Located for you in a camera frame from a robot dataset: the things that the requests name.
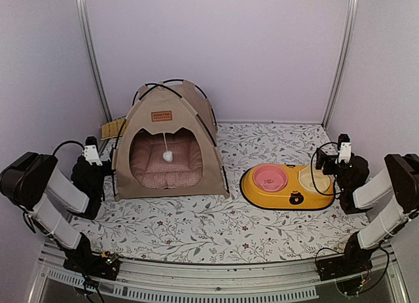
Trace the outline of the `pink pet bowl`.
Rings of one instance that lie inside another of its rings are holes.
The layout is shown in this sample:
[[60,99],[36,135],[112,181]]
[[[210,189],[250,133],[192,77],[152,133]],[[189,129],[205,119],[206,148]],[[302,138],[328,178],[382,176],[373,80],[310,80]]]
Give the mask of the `pink pet bowl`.
[[288,183],[287,172],[277,164],[261,164],[255,167],[253,182],[266,192],[279,192]]

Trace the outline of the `cream cat bowl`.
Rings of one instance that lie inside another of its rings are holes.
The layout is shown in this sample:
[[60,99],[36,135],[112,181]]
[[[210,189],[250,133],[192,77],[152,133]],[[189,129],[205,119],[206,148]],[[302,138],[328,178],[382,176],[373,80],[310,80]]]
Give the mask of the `cream cat bowl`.
[[328,194],[328,190],[331,187],[331,178],[311,165],[307,165],[299,171],[298,180],[305,191],[314,194]]

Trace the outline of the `pink checkered cushion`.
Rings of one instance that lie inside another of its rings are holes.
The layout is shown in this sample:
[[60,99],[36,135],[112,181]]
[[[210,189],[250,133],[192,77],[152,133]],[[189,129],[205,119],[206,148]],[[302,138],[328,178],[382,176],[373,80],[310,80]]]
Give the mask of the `pink checkered cushion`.
[[[173,152],[171,163],[163,159],[165,151]],[[202,153],[194,134],[185,128],[155,135],[142,130],[131,144],[130,171],[144,188],[193,187],[202,178]]]

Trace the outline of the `yellow double bowl stand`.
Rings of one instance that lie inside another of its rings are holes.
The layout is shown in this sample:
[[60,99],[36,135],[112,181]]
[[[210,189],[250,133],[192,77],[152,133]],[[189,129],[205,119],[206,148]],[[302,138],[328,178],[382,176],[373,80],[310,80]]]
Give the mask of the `yellow double bowl stand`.
[[305,191],[299,184],[298,173],[306,166],[278,165],[288,175],[287,186],[279,192],[266,192],[255,185],[253,172],[256,166],[248,169],[242,175],[240,191],[250,204],[267,210],[317,211],[329,207],[335,200],[335,186],[332,180],[328,194],[314,194]]

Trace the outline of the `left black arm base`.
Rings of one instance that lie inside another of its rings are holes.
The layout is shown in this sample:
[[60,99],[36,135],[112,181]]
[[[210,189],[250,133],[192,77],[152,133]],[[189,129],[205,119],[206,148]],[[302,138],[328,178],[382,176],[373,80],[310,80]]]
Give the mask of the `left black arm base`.
[[95,290],[99,289],[99,282],[93,280],[93,277],[115,281],[120,270],[119,258],[112,264],[107,264],[101,254],[94,253],[91,250],[90,240],[81,234],[80,241],[75,249],[63,248],[65,253],[64,268],[78,272],[84,279],[86,286]]

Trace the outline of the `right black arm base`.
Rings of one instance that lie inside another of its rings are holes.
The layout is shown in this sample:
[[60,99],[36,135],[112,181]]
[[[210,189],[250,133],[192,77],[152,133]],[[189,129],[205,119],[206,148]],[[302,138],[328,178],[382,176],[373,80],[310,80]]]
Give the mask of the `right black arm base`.
[[322,281],[336,279],[340,277],[348,277],[353,274],[360,274],[366,272],[366,277],[358,276],[353,279],[339,281],[337,289],[340,293],[346,296],[356,296],[363,289],[370,275],[372,263],[371,256],[377,248],[363,249],[361,248],[357,233],[352,234],[343,253],[339,253],[337,257],[326,259],[317,259],[318,254],[323,250],[330,250],[330,248],[322,248],[318,251],[315,257],[316,271]]

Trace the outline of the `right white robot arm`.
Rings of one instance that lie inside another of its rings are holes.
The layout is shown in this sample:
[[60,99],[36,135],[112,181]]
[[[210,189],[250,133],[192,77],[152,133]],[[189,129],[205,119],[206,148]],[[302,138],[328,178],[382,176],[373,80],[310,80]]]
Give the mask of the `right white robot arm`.
[[371,210],[385,195],[392,197],[365,228],[351,235],[345,255],[338,261],[343,274],[352,274],[363,265],[368,251],[378,249],[407,222],[418,215],[418,155],[387,154],[385,168],[368,179],[366,159],[345,151],[338,154],[315,150],[309,163],[310,182],[320,196],[337,198],[346,213]]

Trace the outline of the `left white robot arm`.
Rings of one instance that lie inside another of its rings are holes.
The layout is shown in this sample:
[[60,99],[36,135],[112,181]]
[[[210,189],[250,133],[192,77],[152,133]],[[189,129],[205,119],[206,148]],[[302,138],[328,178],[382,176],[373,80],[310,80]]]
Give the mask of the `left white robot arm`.
[[27,152],[1,172],[1,194],[40,224],[63,248],[75,250],[82,234],[65,220],[50,199],[54,198],[78,217],[93,220],[104,197],[105,176],[110,172],[109,162],[80,156],[68,179],[58,168],[56,156]]

